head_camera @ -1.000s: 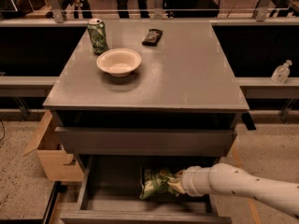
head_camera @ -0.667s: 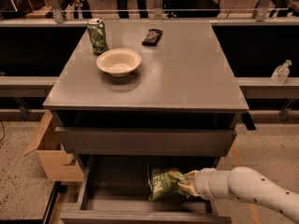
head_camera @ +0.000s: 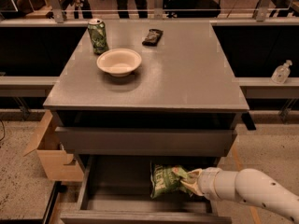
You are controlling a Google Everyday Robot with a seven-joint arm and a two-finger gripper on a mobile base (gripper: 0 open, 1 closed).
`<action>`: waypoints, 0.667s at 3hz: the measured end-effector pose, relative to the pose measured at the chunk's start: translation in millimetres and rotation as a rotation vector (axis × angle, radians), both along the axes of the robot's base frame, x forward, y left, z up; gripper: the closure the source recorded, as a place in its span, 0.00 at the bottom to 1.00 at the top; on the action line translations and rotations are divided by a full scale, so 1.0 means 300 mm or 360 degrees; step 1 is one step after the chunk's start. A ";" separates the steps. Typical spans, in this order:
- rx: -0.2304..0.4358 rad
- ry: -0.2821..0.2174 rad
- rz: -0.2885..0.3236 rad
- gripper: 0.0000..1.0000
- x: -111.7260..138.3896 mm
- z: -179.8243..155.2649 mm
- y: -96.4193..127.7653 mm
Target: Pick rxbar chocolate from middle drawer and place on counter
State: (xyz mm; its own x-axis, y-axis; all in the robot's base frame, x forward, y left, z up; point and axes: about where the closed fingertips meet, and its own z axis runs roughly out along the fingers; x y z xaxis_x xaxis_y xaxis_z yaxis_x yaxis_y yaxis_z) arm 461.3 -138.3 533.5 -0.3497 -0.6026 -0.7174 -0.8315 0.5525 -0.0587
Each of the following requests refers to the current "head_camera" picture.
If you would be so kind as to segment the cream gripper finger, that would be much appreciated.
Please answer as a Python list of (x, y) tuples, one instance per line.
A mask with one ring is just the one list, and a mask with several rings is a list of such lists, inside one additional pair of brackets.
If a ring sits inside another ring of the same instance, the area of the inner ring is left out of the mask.
[(197, 178), (203, 172), (202, 169), (195, 169), (188, 172), (189, 178)]
[(197, 196), (203, 196), (203, 192), (199, 189), (196, 182), (194, 183), (188, 183), (186, 181), (181, 180), (181, 184), (188, 190), (190, 190), (192, 193), (194, 193)]

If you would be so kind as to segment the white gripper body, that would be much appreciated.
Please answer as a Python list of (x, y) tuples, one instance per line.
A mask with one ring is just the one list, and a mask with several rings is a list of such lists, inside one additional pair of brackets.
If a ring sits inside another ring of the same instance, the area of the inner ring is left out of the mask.
[(203, 169), (199, 177), (197, 178), (198, 188), (202, 192), (203, 196), (210, 201), (219, 201), (220, 197), (217, 194), (215, 188), (215, 181), (217, 174), (221, 171), (220, 168), (209, 167)]

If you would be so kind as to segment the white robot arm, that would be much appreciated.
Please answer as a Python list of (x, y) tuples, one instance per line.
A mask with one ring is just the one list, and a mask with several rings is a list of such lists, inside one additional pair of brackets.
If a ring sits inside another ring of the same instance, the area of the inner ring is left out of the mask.
[(260, 207), (299, 224), (299, 196), (256, 169), (224, 171), (196, 169), (181, 179), (192, 193), (210, 201), (230, 201)]

